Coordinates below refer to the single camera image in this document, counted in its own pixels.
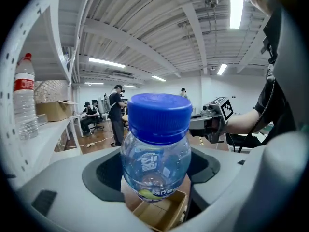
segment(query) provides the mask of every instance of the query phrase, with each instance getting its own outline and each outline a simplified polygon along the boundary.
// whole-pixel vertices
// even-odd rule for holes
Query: black cable
[[[230,138],[230,140],[232,141],[232,144],[233,144],[233,148],[234,148],[234,152],[235,152],[235,144],[234,144],[234,141],[231,137],[231,135],[229,133],[227,133],[228,137]]]
[[[268,99],[268,101],[267,101],[267,104],[266,104],[266,106],[265,106],[265,108],[264,108],[264,110],[263,110],[261,116],[259,117],[259,119],[257,120],[257,122],[254,124],[254,126],[252,127],[252,129],[249,131],[248,135],[245,137],[245,139],[244,139],[244,141],[243,141],[243,143],[242,143],[242,146],[239,148],[239,150],[237,151],[237,153],[240,153],[240,152],[241,152],[243,146],[245,145],[245,142],[246,142],[247,137],[248,137],[249,135],[251,135],[252,132],[254,132],[255,128],[257,127],[257,125],[260,123],[262,117],[264,116],[264,114],[265,114],[265,112],[266,112],[266,110],[267,110],[267,108],[268,108],[268,106],[269,106],[269,104],[270,104],[270,101],[271,101],[271,99],[272,99],[272,96],[273,96],[273,94],[274,94],[275,82],[276,82],[276,80],[274,79],[274,82],[273,82],[273,85],[272,85],[272,89],[271,89],[271,93],[270,93],[269,99]]]

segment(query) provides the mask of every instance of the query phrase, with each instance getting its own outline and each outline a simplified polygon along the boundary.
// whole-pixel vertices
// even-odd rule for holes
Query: open cardboard box
[[[46,114],[48,122],[61,121],[72,116],[72,101],[43,102],[35,105],[36,114]]]
[[[133,214],[154,231],[168,231],[179,222],[186,205],[186,196],[184,192],[176,190],[160,202],[142,202]]]

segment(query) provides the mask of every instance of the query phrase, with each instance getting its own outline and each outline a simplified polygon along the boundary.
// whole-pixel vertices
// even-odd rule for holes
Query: black cap
[[[120,84],[117,84],[117,85],[115,86],[115,89],[117,89],[117,88],[121,88],[121,91],[122,91],[122,86],[121,86]]]

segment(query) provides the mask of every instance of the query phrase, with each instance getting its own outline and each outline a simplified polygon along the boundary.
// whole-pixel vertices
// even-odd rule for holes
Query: white wall
[[[109,95],[113,88],[114,86],[111,85],[98,86],[93,84],[91,86],[80,86],[79,92],[77,92],[79,93],[77,94],[79,98],[79,104],[77,105],[78,112],[84,110],[85,101],[91,103],[91,100],[97,100],[99,96],[101,96],[101,98],[103,99],[104,94]],[[123,87],[123,89],[125,90],[125,92],[123,93],[124,99],[130,99],[132,95],[138,93],[138,88]]]
[[[252,110],[265,84],[261,76],[226,75],[226,76],[199,76],[175,79],[167,82],[158,82],[145,85],[139,93],[155,92],[179,94],[181,88],[187,90],[188,97],[200,113],[202,105],[217,97],[228,96],[234,113],[244,114]]]

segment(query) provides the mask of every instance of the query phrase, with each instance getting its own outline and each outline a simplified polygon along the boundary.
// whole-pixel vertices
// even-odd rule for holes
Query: black t-shirt
[[[96,110],[95,107],[93,107],[92,109],[86,107],[86,108],[83,110],[83,113],[87,113],[87,114],[89,114],[89,115],[92,115],[92,114],[96,114],[96,113],[97,113],[97,110]]]
[[[120,94],[118,92],[114,92],[110,95],[110,106],[112,106],[114,103],[116,103],[110,111],[110,119],[114,121],[120,121],[121,120],[121,107],[118,104],[118,102],[121,102]]]
[[[257,104],[254,107],[259,113],[263,112],[270,97],[272,87],[273,78],[269,78],[259,96]],[[265,114],[263,115],[262,120],[267,124],[271,121],[274,123],[273,129],[263,141],[263,145],[267,144],[277,135],[296,130],[290,105],[277,82],[275,82],[273,97]]]

